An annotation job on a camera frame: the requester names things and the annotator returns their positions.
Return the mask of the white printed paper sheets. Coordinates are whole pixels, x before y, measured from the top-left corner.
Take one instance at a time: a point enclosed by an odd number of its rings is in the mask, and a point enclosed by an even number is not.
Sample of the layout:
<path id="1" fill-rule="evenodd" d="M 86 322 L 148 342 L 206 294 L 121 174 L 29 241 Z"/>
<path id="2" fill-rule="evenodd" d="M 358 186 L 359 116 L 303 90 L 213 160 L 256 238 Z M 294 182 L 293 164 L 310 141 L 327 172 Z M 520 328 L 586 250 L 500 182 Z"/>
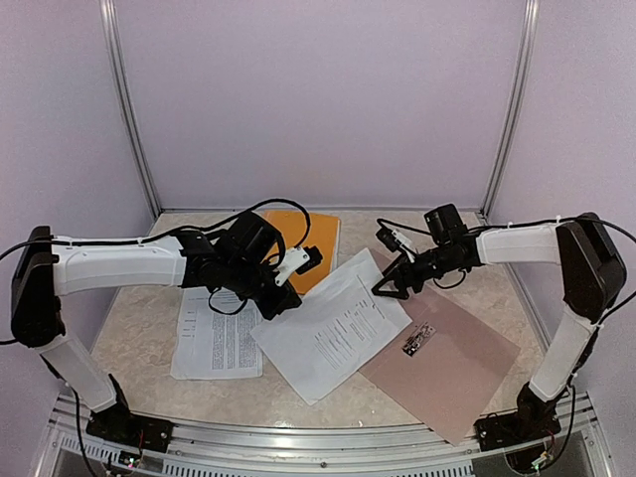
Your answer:
<path id="1" fill-rule="evenodd" d="M 331 393 L 411 323 L 372 287 L 382 277 L 365 248 L 314 286 L 300 307 L 254 327 L 269 362 L 309 405 Z"/>

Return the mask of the remaining white paper stack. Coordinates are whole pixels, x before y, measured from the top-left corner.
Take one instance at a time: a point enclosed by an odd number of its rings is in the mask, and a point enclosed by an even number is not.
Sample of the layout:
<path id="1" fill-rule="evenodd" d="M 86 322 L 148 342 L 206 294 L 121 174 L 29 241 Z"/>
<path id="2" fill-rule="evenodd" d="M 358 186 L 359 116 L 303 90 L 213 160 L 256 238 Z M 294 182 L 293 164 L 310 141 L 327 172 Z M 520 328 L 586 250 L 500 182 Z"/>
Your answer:
<path id="1" fill-rule="evenodd" d="M 250 335 L 261 321 L 253 303 L 242 303 L 230 291 L 185 290 L 170 376 L 179 381 L 261 377 L 262 353 Z"/>

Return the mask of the translucent grey plastic sheet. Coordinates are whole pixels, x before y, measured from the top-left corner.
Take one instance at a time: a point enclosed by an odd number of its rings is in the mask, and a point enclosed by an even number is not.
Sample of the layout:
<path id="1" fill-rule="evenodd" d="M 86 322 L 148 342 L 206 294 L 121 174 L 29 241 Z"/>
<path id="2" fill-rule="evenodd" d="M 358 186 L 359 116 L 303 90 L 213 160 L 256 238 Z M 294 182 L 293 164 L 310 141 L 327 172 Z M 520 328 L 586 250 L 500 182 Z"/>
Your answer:
<path id="1" fill-rule="evenodd" d="M 411 323 L 360 373 L 457 446 L 504 381 L 520 348 L 429 286 L 398 303 Z M 436 333 L 410 357 L 401 347 L 424 322 Z"/>

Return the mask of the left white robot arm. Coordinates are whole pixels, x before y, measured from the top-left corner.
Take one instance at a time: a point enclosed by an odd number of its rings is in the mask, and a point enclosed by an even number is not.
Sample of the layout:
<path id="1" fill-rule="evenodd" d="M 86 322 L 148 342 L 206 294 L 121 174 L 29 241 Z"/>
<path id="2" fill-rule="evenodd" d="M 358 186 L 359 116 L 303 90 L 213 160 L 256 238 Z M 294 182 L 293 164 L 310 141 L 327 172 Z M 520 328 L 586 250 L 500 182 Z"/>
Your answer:
<path id="1" fill-rule="evenodd" d="M 120 442 L 138 433 L 138 418 L 116 379 L 67 329 L 62 297 L 142 285 L 226 289 L 271 320 L 300 306 L 289 278 L 311 261 L 301 243 L 287 246 L 282 233 L 254 212 L 238 214 L 227 229 L 180 226 L 145 238 L 65 238 L 41 226 L 14 248 L 21 254 L 11 280 L 14 341 L 36 350 L 83 400 L 93 422 Z"/>

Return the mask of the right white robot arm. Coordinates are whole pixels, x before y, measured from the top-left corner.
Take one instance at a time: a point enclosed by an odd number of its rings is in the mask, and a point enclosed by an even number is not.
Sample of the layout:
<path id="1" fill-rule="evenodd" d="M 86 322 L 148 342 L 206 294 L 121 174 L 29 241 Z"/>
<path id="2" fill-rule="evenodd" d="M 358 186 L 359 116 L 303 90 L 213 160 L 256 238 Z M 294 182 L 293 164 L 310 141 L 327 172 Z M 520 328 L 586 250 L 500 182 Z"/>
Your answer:
<path id="1" fill-rule="evenodd" d="M 559 277 L 560 318 L 539 367 L 523 385 L 508 430 L 532 439 L 555 417 L 563 394 L 586 364 L 608 318 L 635 297 L 621 294 L 628 271 L 613 233 L 633 235 L 593 212 L 534 222 L 469 227 L 452 204 L 424 214 L 421 234 L 432 241 L 418 251 L 405 237 L 410 228 L 380 218 L 377 238 L 396 258 L 373 287 L 379 297 L 406 300 L 448 274 L 494 265 L 545 265 Z"/>

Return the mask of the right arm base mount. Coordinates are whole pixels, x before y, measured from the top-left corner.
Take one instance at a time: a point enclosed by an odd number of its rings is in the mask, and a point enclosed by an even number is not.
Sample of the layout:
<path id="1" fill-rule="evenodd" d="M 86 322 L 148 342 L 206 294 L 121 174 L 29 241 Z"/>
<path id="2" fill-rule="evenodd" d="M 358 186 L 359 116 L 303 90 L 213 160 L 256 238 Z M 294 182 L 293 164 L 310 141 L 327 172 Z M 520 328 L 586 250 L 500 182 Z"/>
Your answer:
<path id="1" fill-rule="evenodd" d="M 482 452 L 531 442 L 561 432 L 557 418 L 524 426 L 515 412 L 488 414 L 475 421 L 474 429 Z"/>

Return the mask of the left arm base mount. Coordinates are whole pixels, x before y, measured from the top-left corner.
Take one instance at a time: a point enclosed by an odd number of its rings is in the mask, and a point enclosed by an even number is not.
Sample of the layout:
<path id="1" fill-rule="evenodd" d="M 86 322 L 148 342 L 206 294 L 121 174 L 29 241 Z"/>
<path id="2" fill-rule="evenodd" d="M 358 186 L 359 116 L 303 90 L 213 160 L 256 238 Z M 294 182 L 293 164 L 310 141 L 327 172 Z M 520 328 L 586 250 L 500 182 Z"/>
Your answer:
<path id="1" fill-rule="evenodd" d="M 86 432 L 105 441 L 166 453 L 174 424 L 166 419 L 108 409 L 90 415 Z"/>

